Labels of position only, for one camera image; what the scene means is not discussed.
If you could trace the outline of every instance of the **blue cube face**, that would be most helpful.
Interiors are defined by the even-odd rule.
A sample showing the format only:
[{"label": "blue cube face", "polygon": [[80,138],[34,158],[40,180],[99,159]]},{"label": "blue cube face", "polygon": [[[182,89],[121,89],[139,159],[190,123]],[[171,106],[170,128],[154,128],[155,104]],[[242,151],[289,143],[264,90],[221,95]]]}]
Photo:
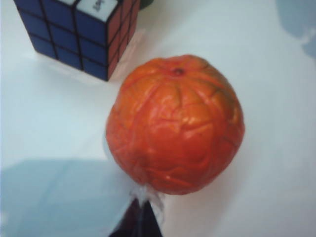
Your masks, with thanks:
[{"label": "blue cube face", "polygon": [[102,65],[107,65],[107,50],[91,41],[80,38],[81,54],[89,59],[92,59]]},{"label": "blue cube face", "polygon": [[101,45],[106,45],[106,28],[102,22],[81,12],[76,12],[76,22],[79,35]]},{"label": "blue cube face", "polygon": [[61,29],[59,27],[49,25],[53,42],[59,46],[69,49],[75,53],[79,53],[76,35]]},{"label": "blue cube face", "polygon": [[47,20],[70,31],[75,31],[72,5],[75,0],[42,0]]},{"label": "blue cube face", "polygon": [[61,62],[68,64],[79,70],[82,69],[79,55],[66,51],[58,46],[56,46],[56,52],[57,52],[58,59]]},{"label": "blue cube face", "polygon": [[97,78],[100,78],[102,80],[108,80],[108,72],[106,67],[99,65],[95,62],[92,62],[86,58],[82,59],[82,63],[83,69],[86,73],[93,75]]},{"label": "blue cube face", "polygon": [[51,57],[51,58],[56,58],[54,47],[51,42],[43,40],[31,34],[29,36],[30,36],[32,45],[37,52],[41,54],[45,54],[46,56]]},{"label": "blue cube face", "polygon": [[22,10],[28,11],[34,15],[43,17],[43,11],[40,6],[40,0],[14,0],[16,6]]},{"label": "blue cube face", "polygon": [[19,13],[27,32],[42,37],[46,40],[50,40],[46,22],[23,11],[19,11]]}]

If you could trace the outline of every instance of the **red cube face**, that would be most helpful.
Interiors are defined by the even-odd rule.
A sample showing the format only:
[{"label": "red cube face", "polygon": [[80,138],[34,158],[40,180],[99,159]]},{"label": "red cube face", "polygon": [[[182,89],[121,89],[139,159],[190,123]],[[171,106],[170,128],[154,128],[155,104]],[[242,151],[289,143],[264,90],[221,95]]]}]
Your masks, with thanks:
[{"label": "red cube face", "polygon": [[111,75],[113,74],[113,72],[118,64],[118,61],[119,61],[119,52],[116,52],[116,54],[113,57],[112,62],[109,65],[109,68],[108,68],[108,78],[110,78]]},{"label": "red cube face", "polygon": [[129,28],[129,22],[130,22],[130,14],[127,15],[127,17],[125,18],[121,30],[120,30],[120,41],[123,41],[123,38],[125,37],[125,35],[128,32],[128,28]]},{"label": "red cube face", "polygon": [[139,11],[139,4],[140,0],[136,0],[136,3],[132,7],[132,16],[131,16],[131,22],[134,22],[137,18],[138,11]]},{"label": "red cube face", "polygon": [[118,8],[115,11],[113,17],[109,21],[109,24],[108,24],[108,27],[109,27],[109,30],[108,30],[108,44],[111,43],[111,41],[114,38],[116,32],[119,30],[121,9],[122,9],[122,6],[118,6]]},{"label": "red cube face", "polygon": [[123,55],[123,53],[124,53],[124,51],[126,49],[127,40],[128,40],[128,34],[125,35],[125,37],[122,40],[122,43],[120,43],[120,46],[119,46],[119,58],[122,57],[122,55]]},{"label": "red cube face", "polygon": [[132,0],[124,0],[122,4],[121,22],[123,22],[132,8]]},{"label": "red cube face", "polygon": [[119,49],[119,37],[120,37],[120,34],[119,34],[119,32],[117,32],[117,34],[115,35],[115,37],[114,37],[114,39],[109,47],[109,61],[112,61],[113,56],[115,55],[115,53]]}]

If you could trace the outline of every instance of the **white surface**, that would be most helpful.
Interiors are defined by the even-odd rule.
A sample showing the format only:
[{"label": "white surface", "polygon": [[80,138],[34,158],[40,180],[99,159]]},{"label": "white surface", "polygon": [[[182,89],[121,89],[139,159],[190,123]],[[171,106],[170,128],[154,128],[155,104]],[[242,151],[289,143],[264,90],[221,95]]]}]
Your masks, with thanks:
[{"label": "white surface", "polygon": [[58,1],[61,1],[61,2],[65,3],[65,4],[67,4],[67,5],[72,5],[72,4],[74,4],[74,2],[76,0],[58,0]]},{"label": "white surface", "polygon": [[106,22],[117,4],[117,0],[81,0],[77,9]]},{"label": "white surface", "polygon": [[[164,236],[316,236],[315,11],[313,0],[155,0],[140,12],[133,42],[104,83],[34,53],[13,2],[1,2],[1,181],[34,160],[73,160],[90,164],[88,170],[76,167],[84,177],[90,173],[96,187],[98,178],[106,184],[113,175],[128,187],[129,179],[102,145],[119,86],[153,57],[191,53],[209,60],[234,86],[246,134],[232,164],[212,184],[194,194],[165,196]],[[98,169],[97,176],[94,162],[113,175]],[[77,184],[75,175],[67,177],[59,185]],[[48,203],[66,192],[58,185],[52,190],[59,191],[50,192]],[[1,198],[10,195],[1,192]],[[76,192],[77,199],[106,196],[106,189]],[[22,201],[16,197],[11,206]],[[71,195],[62,201],[71,203]],[[36,216],[34,208],[9,207],[2,203],[4,237],[12,236],[8,230],[23,230],[22,213]],[[43,236],[91,236],[98,229],[76,227],[51,228]]]}]

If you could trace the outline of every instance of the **white table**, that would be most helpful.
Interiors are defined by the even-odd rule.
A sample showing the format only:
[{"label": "white table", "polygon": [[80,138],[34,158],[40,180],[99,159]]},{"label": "white table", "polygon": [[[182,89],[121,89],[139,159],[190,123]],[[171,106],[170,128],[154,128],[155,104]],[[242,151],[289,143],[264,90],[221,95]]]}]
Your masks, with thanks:
[{"label": "white table", "polygon": [[165,196],[165,237],[316,236],[316,1],[155,0],[109,82],[36,54],[1,1],[1,236],[106,236],[134,184],[105,120],[154,57],[195,54],[231,82],[246,134],[209,186]]}]

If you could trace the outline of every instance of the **orange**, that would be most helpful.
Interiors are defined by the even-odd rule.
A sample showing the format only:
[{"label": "orange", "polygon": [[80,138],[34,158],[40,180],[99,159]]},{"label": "orange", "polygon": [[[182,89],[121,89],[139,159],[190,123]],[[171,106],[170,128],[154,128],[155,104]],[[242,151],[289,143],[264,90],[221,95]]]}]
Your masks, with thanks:
[{"label": "orange", "polygon": [[202,58],[153,59],[122,84],[106,126],[115,161],[142,185],[187,194],[232,161],[243,114],[226,78]]}]

